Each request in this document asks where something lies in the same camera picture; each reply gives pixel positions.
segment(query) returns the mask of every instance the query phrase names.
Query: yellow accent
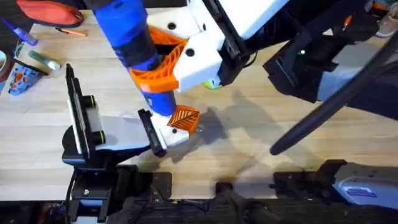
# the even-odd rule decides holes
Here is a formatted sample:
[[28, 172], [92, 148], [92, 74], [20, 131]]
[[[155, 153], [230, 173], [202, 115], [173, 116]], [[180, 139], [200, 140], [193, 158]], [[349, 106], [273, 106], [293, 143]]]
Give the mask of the yellow accent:
[[102, 135], [102, 131], [99, 131], [99, 135], [101, 136], [101, 142], [104, 144], [104, 136]]
[[90, 95], [90, 99], [91, 99], [91, 106], [94, 106], [94, 99], [93, 99], [93, 95]]

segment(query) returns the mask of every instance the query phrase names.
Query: screw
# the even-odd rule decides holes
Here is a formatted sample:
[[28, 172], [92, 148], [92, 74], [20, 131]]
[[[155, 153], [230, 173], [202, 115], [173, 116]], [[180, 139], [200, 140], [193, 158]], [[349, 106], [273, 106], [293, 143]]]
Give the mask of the screw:
[[169, 30], [174, 30], [177, 27], [177, 25], [175, 25], [174, 22], [169, 22], [169, 24], [167, 24], [167, 28], [169, 28]]
[[193, 49], [187, 49], [185, 53], [186, 55], [188, 55], [188, 57], [192, 57], [195, 55], [195, 51]]

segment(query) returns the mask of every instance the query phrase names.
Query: orange bracket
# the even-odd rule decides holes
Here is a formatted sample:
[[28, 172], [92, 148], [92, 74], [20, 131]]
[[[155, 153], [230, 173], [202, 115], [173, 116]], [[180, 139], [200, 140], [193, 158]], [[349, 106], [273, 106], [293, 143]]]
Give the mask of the orange bracket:
[[162, 93], [178, 88], [173, 69], [188, 40], [168, 34], [155, 27], [149, 27], [150, 36], [155, 44], [176, 45], [166, 55], [160, 66], [153, 71], [142, 71], [130, 68], [130, 76], [135, 81], [138, 89], [149, 93]]

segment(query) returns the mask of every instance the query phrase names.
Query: tape roll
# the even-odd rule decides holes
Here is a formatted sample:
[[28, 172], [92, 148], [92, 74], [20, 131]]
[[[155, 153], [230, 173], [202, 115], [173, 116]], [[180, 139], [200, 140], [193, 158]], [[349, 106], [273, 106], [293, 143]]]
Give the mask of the tape roll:
[[4, 52], [0, 51], [0, 91], [6, 84], [11, 68], [11, 59]]

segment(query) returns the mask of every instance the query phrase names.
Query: green object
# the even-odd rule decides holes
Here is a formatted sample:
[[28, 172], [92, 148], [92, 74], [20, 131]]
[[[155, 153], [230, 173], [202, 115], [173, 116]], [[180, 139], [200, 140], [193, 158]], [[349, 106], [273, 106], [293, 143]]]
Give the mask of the green object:
[[203, 82], [203, 85], [204, 85], [207, 89], [209, 89], [209, 90], [219, 90], [220, 88], [223, 87], [222, 85], [219, 85], [218, 87], [213, 88], [213, 87], [211, 86], [211, 84], [210, 84], [209, 81], [204, 81], [204, 82]]
[[51, 68], [52, 70], [58, 70], [61, 68], [61, 65], [58, 62], [56, 62], [52, 59], [49, 59], [46, 56], [41, 55], [34, 50], [29, 51], [29, 56], [31, 58], [33, 58], [34, 60], [44, 64], [48, 68]]

